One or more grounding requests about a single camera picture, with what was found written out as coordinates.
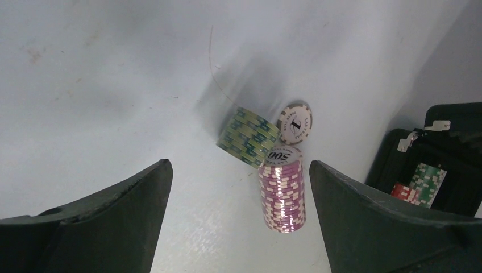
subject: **white surface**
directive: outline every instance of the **white surface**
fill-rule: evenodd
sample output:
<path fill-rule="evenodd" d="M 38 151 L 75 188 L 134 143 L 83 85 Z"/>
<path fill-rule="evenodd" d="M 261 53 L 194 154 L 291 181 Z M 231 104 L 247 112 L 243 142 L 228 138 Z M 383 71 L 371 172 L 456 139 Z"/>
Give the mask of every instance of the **white surface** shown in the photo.
<path fill-rule="evenodd" d="M 329 272 L 308 179 L 306 226 L 276 234 L 253 170 L 214 145 L 229 102 L 211 78 L 211 27 L 220 86 L 267 118 L 307 101 L 305 171 L 323 160 L 363 181 L 388 129 L 420 126 L 433 104 L 482 101 L 481 10 L 477 0 L 3 0 L 0 218 L 168 158 L 152 272 Z"/>

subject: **poker chip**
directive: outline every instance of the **poker chip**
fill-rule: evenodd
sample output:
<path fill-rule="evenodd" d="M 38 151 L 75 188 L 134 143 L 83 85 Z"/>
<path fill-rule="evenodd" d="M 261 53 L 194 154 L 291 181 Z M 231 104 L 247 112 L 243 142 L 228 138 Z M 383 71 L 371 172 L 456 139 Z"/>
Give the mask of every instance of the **poker chip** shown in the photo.
<path fill-rule="evenodd" d="M 445 178 L 446 171 L 420 163 L 409 186 L 395 183 L 391 195 L 424 208 L 430 208 Z"/>
<path fill-rule="evenodd" d="M 299 165 L 297 168 L 286 168 L 286 169 L 283 169 L 283 170 L 267 170 L 265 168 L 260 168 L 260 174 L 262 174 L 263 176 L 267 176 L 267 175 L 288 175 L 288 174 L 295 174 L 295 173 L 299 173 L 303 171 L 303 166 L 302 165 Z"/>
<path fill-rule="evenodd" d="M 447 171 L 420 163 L 410 181 L 410 188 L 417 191 L 411 203 L 430 208 L 442 186 Z"/>
<path fill-rule="evenodd" d="M 279 172 L 276 174 L 259 172 L 259 177 L 262 179 L 270 180 L 275 179 L 276 181 L 291 181 L 303 175 L 302 169 L 299 168 L 295 173 L 284 173 Z"/>
<path fill-rule="evenodd" d="M 261 204 L 268 228 L 291 233 L 305 223 L 305 183 L 302 153 L 290 146 L 276 146 L 258 171 Z"/>
<path fill-rule="evenodd" d="M 278 181 L 275 179 L 260 178 L 259 182 L 261 185 L 264 185 L 266 187 L 270 187 L 273 189 L 287 189 L 287 188 L 293 188 L 296 185 L 303 183 L 303 176 L 300 176 L 299 178 L 295 180 L 290 180 L 290 181 Z"/>
<path fill-rule="evenodd" d="M 250 120 L 253 120 L 252 118 L 254 118 L 254 120 L 256 120 L 256 121 L 258 121 L 262 124 L 265 124 L 266 127 L 268 127 L 270 129 L 270 131 L 273 131 L 273 132 L 280 131 L 279 128 L 276 125 L 268 122 L 266 119 L 260 117 L 259 115 L 256 115 L 255 113 L 253 113 L 253 112 L 251 112 L 247 109 L 244 109 L 242 107 L 238 108 L 238 111 L 236 112 L 236 114 L 238 116 L 242 117 L 242 118 L 248 119 L 248 117 L 251 117 L 251 118 L 249 118 Z"/>
<path fill-rule="evenodd" d="M 268 192 L 276 192 L 276 193 L 293 191 L 293 190 L 299 189 L 300 186 L 301 186 L 301 183 L 296 184 L 292 187 L 276 188 L 276 187 L 269 187 L 269 186 L 266 186 L 266 185 L 260 183 L 260 187 L 262 187 L 264 190 L 266 190 Z"/>
<path fill-rule="evenodd" d="M 281 131 L 266 119 L 239 107 L 228 121 L 216 145 L 235 158 L 259 169 Z"/>
<path fill-rule="evenodd" d="M 270 171 L 299 168 L 303 156 L 298 148 L 290 146 L 275 146 L 269 152 L 262 168 Z"/>
<path fill-rule="evenodd" d="M 281 141 L 296 145 L 310 134 L 313 115 L 307 105 L 291 104 L 281 112 L 276 125 L 281 130 Z"/>

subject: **green poker chip stack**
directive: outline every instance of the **green poker chip stack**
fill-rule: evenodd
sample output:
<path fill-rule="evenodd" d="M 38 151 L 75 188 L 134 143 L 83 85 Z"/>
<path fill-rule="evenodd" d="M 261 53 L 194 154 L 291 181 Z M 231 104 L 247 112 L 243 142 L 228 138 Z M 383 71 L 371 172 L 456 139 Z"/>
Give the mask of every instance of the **green poker chip stack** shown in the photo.
<path fill-rule="evenodd" d="M 239 107 L 230 119 L 216 145 L 258 169 L 281 135 L 276 125 L 255 113 Z"/>
<path fill-rule="evenodd" d="M 430 208 L 446 174 L 447 171 L 420 163 L 410 181 L 410 188 L 415 189 L 418 195 L 412 204 Z"/>

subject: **thin wire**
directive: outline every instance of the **thin wire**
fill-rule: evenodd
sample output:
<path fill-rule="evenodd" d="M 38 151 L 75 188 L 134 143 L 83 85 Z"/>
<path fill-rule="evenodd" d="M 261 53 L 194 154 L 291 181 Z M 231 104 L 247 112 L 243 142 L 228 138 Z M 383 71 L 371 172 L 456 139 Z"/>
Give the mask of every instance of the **thin wire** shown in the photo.
<path fill-rule="evenodd" d="M 214 25 L 211 26 L 211 35 L 209 37 L 209 69 L 211 70 L 211 76 L 213 77 L 213 81 L 216 83 L 219 90 L 221 90 L 221 92 L 226 96 L 226 98 L 228 98 L 228 100 L 230 100 L 232 102 L 232 104 L 238 106 L 228 95 L 225 94 L 225 92 L 223 91 L 221 86 L 219 86 L 218 81 L 214 77 L 213 64 L 212 64 L 212 61 L 211 61 L 211 44 L 213 43 L 213 29 L 214 29 Z"/>

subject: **metal latch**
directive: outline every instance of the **metal latch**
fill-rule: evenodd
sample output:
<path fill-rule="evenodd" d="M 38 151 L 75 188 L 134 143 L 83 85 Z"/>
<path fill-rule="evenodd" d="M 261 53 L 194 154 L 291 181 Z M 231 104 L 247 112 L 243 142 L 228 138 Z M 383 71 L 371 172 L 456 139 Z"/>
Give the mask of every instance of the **metal latch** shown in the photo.
<path fill-rule="evenodd" d="M 432 126 L 423 128 L 425 131 L 441 132 L 450 130 L 450 121 L 434 121 Z"/>
<path fill-rule="evenodd" d="M 407 139 L 400 139 L 398 143 L 398 148 L 397 150 L 399 152 L 407 152 L 408 148 L 412 146 L 412 143 L 418 139 L 418 133 L 417 132 L 411 132 Z"/>

